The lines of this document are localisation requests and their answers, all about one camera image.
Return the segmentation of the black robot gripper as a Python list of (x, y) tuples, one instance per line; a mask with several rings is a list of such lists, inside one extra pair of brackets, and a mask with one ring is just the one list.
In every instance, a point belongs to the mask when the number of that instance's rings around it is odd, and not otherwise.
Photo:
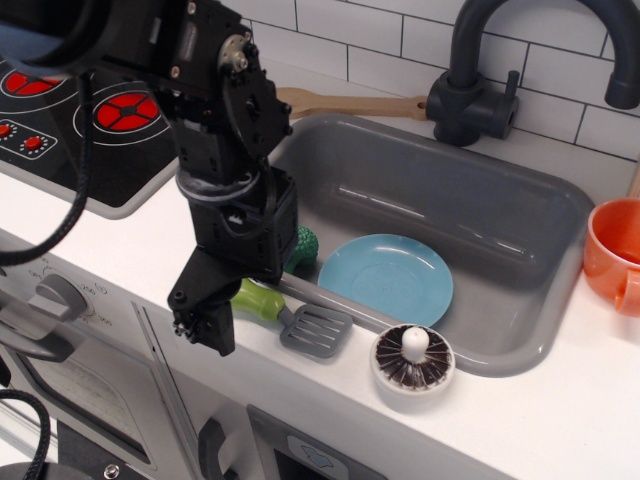
[(293, 178), (272, 167), (216, 185), (179, 169), (196, 235), (168, 303), (174, 333), (191, 344), (235, 350), (233, 312), (227, 300), (243, 278), (278, 284), (297, 241), (297, 190)]

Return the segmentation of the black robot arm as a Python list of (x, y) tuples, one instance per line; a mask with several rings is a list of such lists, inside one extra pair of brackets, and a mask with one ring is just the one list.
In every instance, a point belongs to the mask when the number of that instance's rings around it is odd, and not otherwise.
[(89, 75), (106, 70), (150, 89), (168, 121), (195, 249), (168, 303), (177, 335), (234, 351), (231, 298), (245, 278), (277, 284), (298, 239), (294, 180), (269, 164), (291, 134), (241, 16), (217, 1), (5, 1), (1, 56), (37, 77), (73, 77), (82, 125), (79, 179), (68, 214), (40, 244), (7, 251), (35, 260), (75, 226), (88, 198), (93, 132)]

